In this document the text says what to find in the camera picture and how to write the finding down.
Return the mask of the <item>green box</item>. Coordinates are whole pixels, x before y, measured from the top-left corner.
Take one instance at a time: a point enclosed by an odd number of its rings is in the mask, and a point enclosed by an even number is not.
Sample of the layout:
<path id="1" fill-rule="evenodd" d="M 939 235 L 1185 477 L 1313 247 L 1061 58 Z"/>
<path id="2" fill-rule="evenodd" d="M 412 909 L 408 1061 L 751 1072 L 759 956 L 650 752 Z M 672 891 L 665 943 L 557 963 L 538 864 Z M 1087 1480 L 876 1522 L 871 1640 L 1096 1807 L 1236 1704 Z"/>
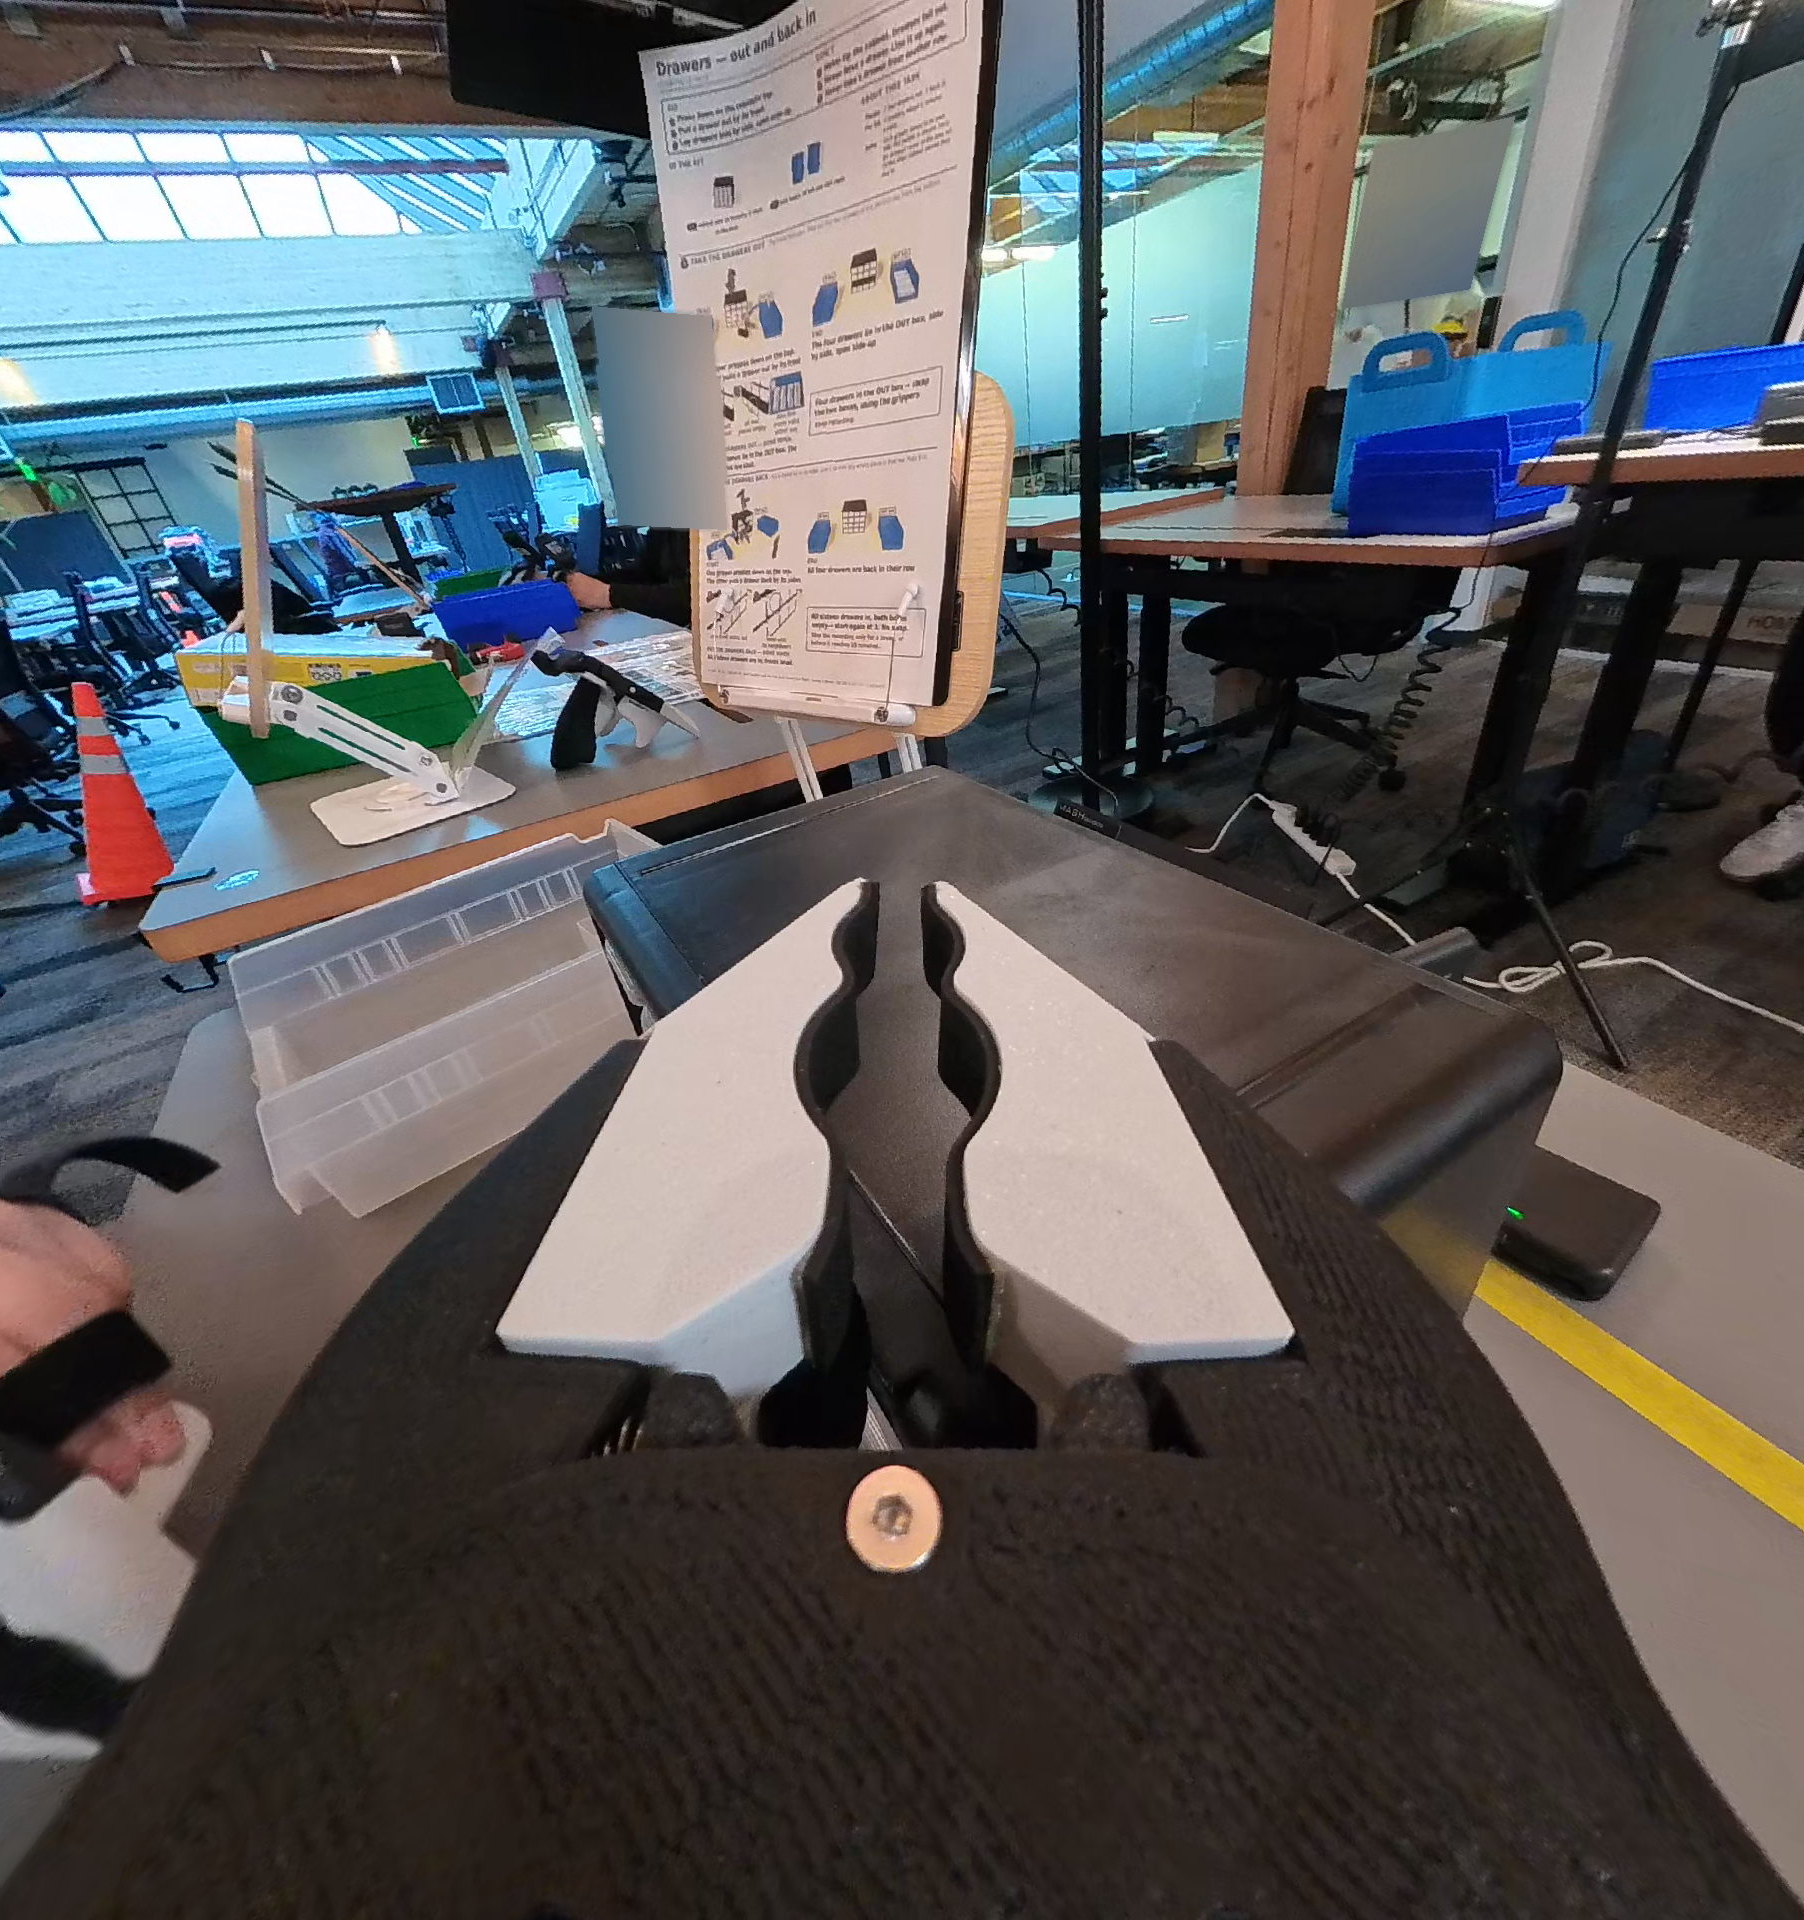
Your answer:
<path id="1" fill-rule="evenodd" d="M 458 675 L 437 661 L 310 682 L 308 689 L 431 750 L 452 747 L 479 716 L 479 703 Z M 217 703 L 198 703 L 194 711 L 242 776 L 255 787 L 304 775 L 341 772 L 355 764 L 348 753 L 301 739 L 278 723 L 261 739 L 245 719 L 222 719 Z"/>

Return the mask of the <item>white instruction sheet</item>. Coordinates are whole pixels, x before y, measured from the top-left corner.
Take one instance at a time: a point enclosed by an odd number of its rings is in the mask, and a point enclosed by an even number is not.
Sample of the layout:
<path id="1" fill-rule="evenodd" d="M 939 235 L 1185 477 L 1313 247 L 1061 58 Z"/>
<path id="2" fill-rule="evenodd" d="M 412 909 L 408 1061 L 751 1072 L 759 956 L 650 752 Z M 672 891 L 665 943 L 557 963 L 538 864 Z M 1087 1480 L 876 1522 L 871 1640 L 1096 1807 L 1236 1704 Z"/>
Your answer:
<path id="1" fill-rule="evenodd" d="M 946 696 L 1003 6 L 790 4 L 642 53 L 677 311 L 715 323 L 698 679 L 904 729 Z"/>

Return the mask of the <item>large clear plastic bin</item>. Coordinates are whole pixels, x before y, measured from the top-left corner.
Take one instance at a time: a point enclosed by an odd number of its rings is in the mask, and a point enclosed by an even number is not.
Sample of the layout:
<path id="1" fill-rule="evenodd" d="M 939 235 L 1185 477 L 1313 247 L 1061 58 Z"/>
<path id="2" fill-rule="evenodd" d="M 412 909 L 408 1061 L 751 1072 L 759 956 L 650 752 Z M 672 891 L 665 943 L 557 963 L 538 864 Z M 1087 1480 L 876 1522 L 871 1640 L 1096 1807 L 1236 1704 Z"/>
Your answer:
<path id="1" fill-rule="evenodd" d="M 584 880 L 653 848 L 609 821 L 237 953 L 283 1200 L 378 1212 L 505 1144 L 632 1036 Z"/>

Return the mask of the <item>patterned sheet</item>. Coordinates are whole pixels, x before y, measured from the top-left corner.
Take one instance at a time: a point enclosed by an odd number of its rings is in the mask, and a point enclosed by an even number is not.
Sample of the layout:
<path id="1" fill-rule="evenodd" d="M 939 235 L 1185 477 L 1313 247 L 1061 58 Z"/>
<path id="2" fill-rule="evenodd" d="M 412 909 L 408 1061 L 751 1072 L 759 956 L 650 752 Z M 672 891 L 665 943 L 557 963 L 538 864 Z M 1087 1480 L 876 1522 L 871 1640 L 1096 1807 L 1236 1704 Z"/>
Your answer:
<path id="1" fill-rule="evenodd" d="M 544 631 L 530 647 L 538 643 L 563 643 L 608 658 L 629 677 L 647 684 L 662 693 L 672 706 L 693 719 L 703 705 L 703 692 L 693 675 L 691 635 L 681 630 L 660 630 L 653 633 L 609 635 L 598 641 L 584 641 L 580 633 Z M 499 706 L 495 725 L 498 739 L 530 739 L 553 736 L 557 715 L 570 692 L 566 677 L 550 677 L 535 669 L 538 677 L 513 679 Z"/>

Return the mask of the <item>wooden document stand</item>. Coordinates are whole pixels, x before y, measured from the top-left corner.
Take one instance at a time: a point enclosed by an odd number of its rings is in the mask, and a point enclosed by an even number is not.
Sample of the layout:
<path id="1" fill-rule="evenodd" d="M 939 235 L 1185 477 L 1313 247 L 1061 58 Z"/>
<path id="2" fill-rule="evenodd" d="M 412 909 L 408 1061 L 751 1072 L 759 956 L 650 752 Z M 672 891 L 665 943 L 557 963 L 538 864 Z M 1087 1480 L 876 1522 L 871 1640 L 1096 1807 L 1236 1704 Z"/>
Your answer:
<path id="1" fill-rule="evenodd" d="M 927 747 L 968 727 L 985 706 L 993 684 L 1003 611 L 1013 416 L 1005 389 L 983 371 L 974 379 L 964 460 L 960 556 L 950 573 L 960 604 L 943 622 L 943 635 L 954 641 L 948 693 L 938 706 L 916 709 L 913 727 L 901 725 L 901 711 L 877 715 L 871 709 L 803 705 L 781 685 L 771 687 L 765 700 L 737 698 L 713 682 L 704 661 L 715 618 L 703 613 L 694 618 L 693 662 L 698 693 L 730 719 L 771 719 L 781 731 L 807 801 L 824 800 L 816 750 L 804 734 L 807 720 L 853 723 L 851 731 L 833 742 L 843 750 L 840 764 L 889 757 L 902 772 L 918 772 L 927 764 Z"/>

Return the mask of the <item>wood-edged grey table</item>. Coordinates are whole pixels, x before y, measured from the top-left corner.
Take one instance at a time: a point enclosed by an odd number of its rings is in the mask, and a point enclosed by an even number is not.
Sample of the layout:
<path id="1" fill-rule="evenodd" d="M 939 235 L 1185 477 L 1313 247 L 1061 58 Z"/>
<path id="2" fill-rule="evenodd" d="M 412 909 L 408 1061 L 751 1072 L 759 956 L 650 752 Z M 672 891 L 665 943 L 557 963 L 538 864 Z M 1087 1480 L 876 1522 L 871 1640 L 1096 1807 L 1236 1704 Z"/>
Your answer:
<path id="1" fill-rule="evenodd" d="M 648 747 L 625 729 L 597 762 L 571 772 L 550 764 L 550 738 L 489 746 L 484 772 L 511 793 L 450 823 L 429 823 L 367 848 L 346 848 L 315 816 L 315 801 L 353 792 L 367 772 L 319 772 L 251 787 L 232 778 L 185 848 L 188 871 L 210 876 L 163 890 L 139 935 L 167 961 L 261 943 L 394 900 L 559 835 L 588 839 L 608 823 L 669 827 L 711 809 L 776 798 L 797 776 L 779 727 L 730 719 L 703 703 L 696 734 L 669 725 Z"/>

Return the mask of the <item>black drawer cabinet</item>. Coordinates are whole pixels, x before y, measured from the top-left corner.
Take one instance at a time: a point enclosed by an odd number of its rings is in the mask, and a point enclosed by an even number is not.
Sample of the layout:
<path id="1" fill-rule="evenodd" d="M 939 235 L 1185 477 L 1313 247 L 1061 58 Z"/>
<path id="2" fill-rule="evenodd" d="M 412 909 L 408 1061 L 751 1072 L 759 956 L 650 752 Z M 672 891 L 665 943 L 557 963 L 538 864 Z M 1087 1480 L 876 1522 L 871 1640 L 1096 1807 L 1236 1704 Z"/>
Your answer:
<path id="1" fill-rule="evenodd" d="M 829 1119 L 864 1193 L 859 1275 L 877 1329 L 901 1331 L 938 1289 L 964 1119 L 938 1077 L 922 958 L 932 880 L 1182 1044 L 1465 1311 L 1564 1072 L 1537 1017 L 957 772 L 640 852 L 584 900 L 625 992 L 662 1015 L 855 879 L 879 885 L 879 935 L 862 1067 Z"/>

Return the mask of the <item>wooden post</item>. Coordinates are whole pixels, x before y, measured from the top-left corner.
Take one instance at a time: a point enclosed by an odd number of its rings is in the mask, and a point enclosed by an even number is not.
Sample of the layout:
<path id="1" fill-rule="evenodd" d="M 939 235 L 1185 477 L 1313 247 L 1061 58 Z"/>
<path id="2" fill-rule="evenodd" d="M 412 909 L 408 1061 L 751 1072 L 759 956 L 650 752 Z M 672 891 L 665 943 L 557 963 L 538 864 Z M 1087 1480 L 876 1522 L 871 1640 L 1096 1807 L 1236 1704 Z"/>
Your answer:
<path id="1" fill-rule="evenodd" d="M 1283 492 L 1305 395 L 1330 369 L 1373 32 L 1373 2 L 1275 9 L 1239 494 Z"/>

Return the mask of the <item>stack of blue bins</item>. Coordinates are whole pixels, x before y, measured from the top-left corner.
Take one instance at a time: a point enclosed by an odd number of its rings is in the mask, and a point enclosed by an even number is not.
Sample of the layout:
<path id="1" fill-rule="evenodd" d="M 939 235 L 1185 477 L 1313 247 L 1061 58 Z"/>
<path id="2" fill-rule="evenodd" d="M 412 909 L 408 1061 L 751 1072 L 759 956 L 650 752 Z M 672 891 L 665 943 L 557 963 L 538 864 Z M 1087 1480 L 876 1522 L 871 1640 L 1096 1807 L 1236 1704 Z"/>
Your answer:
<path id="1" fill-rule="evenodd" d="M 1347 530 L 1489 535 L 1543 520 L 1566 487 L 1523 484 L 1520 470 L 1580 437 L 1586 417 L 1586 405 L 1566 403 L 1369 435 L 1351 453 Z"/>

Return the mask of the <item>yellow tape line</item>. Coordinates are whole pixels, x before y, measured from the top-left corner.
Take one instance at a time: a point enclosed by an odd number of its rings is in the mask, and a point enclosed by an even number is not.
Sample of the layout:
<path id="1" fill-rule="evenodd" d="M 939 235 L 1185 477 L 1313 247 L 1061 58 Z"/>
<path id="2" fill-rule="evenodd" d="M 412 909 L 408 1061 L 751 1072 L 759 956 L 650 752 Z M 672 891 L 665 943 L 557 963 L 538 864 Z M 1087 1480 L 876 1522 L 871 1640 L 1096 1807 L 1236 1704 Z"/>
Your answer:
<path id="1" fill-rule="evenodd" d="M 1804 1461 L 1534 1280 L 1489 1260 L 1477 1296 L 1583 1380 L 1804 1535 Z"/>

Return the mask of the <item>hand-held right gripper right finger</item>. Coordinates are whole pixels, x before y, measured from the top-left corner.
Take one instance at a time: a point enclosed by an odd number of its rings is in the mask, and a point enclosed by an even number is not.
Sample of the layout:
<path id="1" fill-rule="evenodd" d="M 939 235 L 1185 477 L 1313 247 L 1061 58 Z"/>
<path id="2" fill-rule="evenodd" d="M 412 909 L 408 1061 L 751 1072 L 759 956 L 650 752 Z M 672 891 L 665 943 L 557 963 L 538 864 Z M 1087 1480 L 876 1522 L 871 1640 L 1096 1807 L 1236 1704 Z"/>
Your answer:
<path id="1" fill-rule="evenodd" d="M 1151 1035 L 950 880 L 922 891 L 938 1073 L 964 1111 L 941 1296 L 1024 1395 L 1275 1356 L 1296 1325 Z"/>

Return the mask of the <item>wooden-top desk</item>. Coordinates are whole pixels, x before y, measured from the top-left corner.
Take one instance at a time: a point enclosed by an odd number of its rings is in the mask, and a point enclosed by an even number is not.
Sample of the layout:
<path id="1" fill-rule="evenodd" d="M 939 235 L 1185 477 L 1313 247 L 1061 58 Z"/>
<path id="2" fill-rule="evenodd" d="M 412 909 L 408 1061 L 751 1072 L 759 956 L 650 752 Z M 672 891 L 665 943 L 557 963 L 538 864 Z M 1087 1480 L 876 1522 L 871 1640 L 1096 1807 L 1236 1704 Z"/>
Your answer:
<path id="1" fill-rule="evenodd" d="M 1239 563 L 1249 573 L 1272 563 L 1440 564 L 1461 578 L 1483 566 L 1515 564 L 1530 586 L 1547 588 L 1558 550 L 1571 526 L 1568 507 L 1543 520 L 1489 535 L 1355 537 L 1327 494 L 1242 498 L 1229 492 L 1142 492 L 1101 510 L 1109 633 L 1123 692 L 1110 719 L 1106 771 L 1153 775 L 1169 758 L 1203 752 L 1222 738 L 1248 738 L 1218 720 L 1169 729 L 1169 652 L 1175 607 L 1203 611 L 1227 598 L 1225 576 Z M 1049 747 L 1046 758 L 1065 775 L 1076 750 Z"/>
<path id="2" fill-rule="evenodd" d="M 1568 900 L 1630 854 L 1669 778 L 1703 806 L 1724 782 L 1680 769 L 1687 736 L 1760 563 L 1804 563 L 1804 445 L 1749 435 L 1699 435 L 1622 450 L 1597 556 L 1638 566 L 1599 675 L 1575 752 L 1539 804 L 1533 871 L 1547 901 Z M 1664 658 L 1691 572 L 1734 563 L 1673 734 L 1641 736 L 1638 716 Z"/>

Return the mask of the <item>person's left hand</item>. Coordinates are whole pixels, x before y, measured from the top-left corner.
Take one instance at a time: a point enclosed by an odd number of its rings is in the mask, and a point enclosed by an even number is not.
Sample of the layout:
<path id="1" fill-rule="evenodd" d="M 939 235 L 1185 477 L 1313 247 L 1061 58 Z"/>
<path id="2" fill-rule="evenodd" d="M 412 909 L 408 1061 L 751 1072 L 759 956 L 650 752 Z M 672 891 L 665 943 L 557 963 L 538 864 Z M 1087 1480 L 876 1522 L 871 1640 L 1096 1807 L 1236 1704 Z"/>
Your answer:
<path id="1" fill-rule="evenodd" d="M 61 1335 L 132 1304 L 134 1275 L 108 1236 L 52 1206 L 0 1199 L 0 1380 Z M 144 1387 L 73 1432 L 61 1454 L 129 1496 L 183 1450 L 178 1404 Z"/>

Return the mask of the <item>black tripod stand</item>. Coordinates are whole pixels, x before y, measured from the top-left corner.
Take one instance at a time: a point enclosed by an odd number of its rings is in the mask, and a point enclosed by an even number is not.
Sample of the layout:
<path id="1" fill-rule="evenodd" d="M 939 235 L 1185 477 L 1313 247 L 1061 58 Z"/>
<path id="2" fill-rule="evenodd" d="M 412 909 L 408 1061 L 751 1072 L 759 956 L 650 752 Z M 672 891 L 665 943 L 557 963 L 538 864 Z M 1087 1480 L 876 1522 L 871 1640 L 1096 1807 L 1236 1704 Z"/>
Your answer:
<path id="1" fill-rule="evenodd" d="M 1655 334 L 1680 261 L 1691 242 L 1709 156 L 1744 81 L 1743 69 L 1751 41 L 1759 36 L 1769 13 L 1785 17 L 1789 10 L 1789 4 L 1710 2 L 1700 17 L 1699 32 L 1716 39 L 1716 60 L 1699 131 L 1673 180 L 1669 220 L 1657 242 L 1644 300 L 1594 448 L 1593 477 L 1580 486 L 1580 503 L 1566 543 L 1548 553 L 1552 566 L 1547 588 L 1530 586 L 1523 591 L 1522 616 L 1506 643 L 1502 662 L 1490 689 L 1490 709 L 1479 739 L 1481 747 L 1495 750 L 1490 776 L 1472 787 L 1458 824 L 1443 835 L 1426 858 L 1426 866 L 1435 866 L 1443 856 L 1470 842 L 1486 844 L 1499 854 L 1511 891 L 1523 906 L 1526 917 L 1545 935 L 1562 978 L 1575 996 L 1599 1050 L 1618 1070 L 1630 1070 L 1630 1058 L 1543 895 L 1537 852 L 1539 827 L 1526 816 L 1520 789 L 1562 645 L 1571 628 L 1580 578 L 1611 516 L 1619 445 L 1653 358 Z"/>

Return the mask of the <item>thin wooden panel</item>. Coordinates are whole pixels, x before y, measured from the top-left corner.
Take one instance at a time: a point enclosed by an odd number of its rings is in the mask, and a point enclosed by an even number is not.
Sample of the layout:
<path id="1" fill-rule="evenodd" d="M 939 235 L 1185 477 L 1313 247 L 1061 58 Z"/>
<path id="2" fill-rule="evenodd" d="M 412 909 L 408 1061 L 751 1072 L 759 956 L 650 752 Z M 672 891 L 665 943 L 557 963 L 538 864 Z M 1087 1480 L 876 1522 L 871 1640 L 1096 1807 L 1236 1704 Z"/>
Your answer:
<path id="1" fill-rule="evenodd" d="M 258 426 L 239 417 L 236 428 L 239 490 L 239 553 L 244 589 L 244 635 L 248 684 L 248 727 L 255 739 L 270 734 L 270 673 L 274 643 L 272 553 L 268 539 L 266 460 Z"/>

